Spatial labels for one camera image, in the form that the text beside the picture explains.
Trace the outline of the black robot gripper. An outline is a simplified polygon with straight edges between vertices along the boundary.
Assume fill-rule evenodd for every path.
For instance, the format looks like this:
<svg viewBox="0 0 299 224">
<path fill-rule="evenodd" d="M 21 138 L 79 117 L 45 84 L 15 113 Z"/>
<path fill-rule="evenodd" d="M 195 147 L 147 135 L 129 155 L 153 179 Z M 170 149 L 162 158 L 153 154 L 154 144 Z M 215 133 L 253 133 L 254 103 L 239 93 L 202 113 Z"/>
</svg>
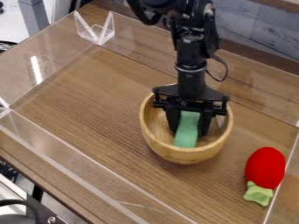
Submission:
<svg viewBox="0 0 299 224">
<path fill-rule="evenodd" d="M 225 116 L 229 113 L 230 97 L 206 84 L 206 67 L 183 69 L 178 66 L 177 71 L 178 82 L 153 89 L 154 105 L 166 109 L 173 133 L 178 130 L 181 110 L 201 112 L 198 131 L 199 136 L 203 137 L 209 134 L 213 117 L 215 115 Z"/>
</svg>

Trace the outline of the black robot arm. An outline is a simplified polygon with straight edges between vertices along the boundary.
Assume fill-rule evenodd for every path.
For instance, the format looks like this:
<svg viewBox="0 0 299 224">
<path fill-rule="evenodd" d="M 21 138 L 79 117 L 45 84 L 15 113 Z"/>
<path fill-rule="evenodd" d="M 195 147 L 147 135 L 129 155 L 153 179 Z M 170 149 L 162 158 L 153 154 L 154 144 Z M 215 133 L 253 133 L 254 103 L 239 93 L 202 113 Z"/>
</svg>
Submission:
<svg viewBox="0 0 299 224">
<path fill-rule="evenodd" d="M 221 36 L 213 0 L 127 0 L 145 25 L 165 21 L 177 51 L 178 82 L 154 88 L 154 105 L 166 112 L 171 132 L 179 131 L 183 112 L 198 114 L 195 133 L 209 134 L 211 119 L 229 113 L 230 96 L 206 84 L 209 60 L 217 56 Z"/>
</svg>

